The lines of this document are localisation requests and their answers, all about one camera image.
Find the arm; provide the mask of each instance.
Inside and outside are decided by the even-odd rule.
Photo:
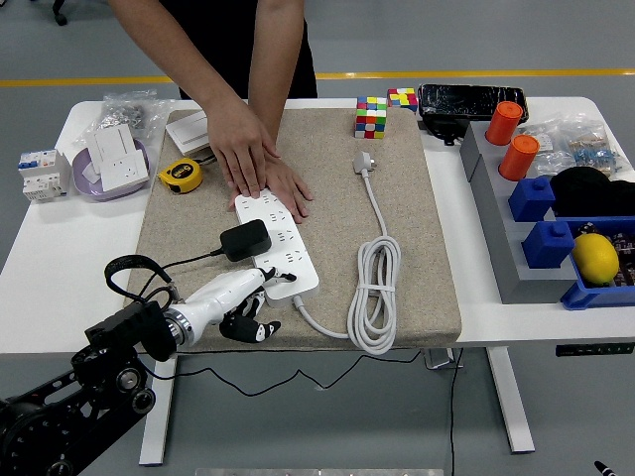
[[[210,147],[225,180],[258,196],[265,185],[264,152],[278,157],[266,127],[191,43],[158,0],[108,0],[139,48],[205,111]]]
[[[249,78],[249,105],[276,141],[296,70],[304,30],[304,0],[259,0]],[[265,153],[267,185],[296,218],[309,214],[313,199],[302,179],[279,158]]]

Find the robotic arm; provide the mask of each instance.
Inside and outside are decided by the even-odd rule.
[[[71,371],[0,400],[0,476],[79,474],[155,404],[136,344],[164,362],[210,323],[225,337],[260,342],[280,328],[254,320],[264,287],[295,278],[275,268],[226,273],[165,312],[155,301],[132,302],[87,329],[89,345],[72,357]],[[64,389],[66,397],[49,402]]]

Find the tape measure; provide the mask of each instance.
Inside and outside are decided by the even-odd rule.
[[[159,179],[175,193],[188,193],[202,182],[202,170],[197,162],[183,157],[160,171]]]

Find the hand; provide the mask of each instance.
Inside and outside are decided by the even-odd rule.
[[[263,123],[237,96],[205,111],[209,146],[227,184],[258,198],[266,185],[265,153],[279,158]]]
[[[305,200],[314,199],[309,187],[298,174],[279,158],[265,153],[265,164],[266,185],[280,198],[280,201],[294,217],[294,221],[302,223],[309,216]],[[229,209],[234,208],[234,200],[239,194],[240,191],[235,187],[229,199]]]

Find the chair leg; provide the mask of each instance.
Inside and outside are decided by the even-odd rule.
[[[66,23],[68,23],[68,20],[66,19],[66,17],[60,13],[60,8],[62,7],[62,5],[64,4],[64,0],[56,0],[53,3],[53,14],[56,17],[56,22],[58,22],[58,25],[60,25],[61,27],[64,26]]]

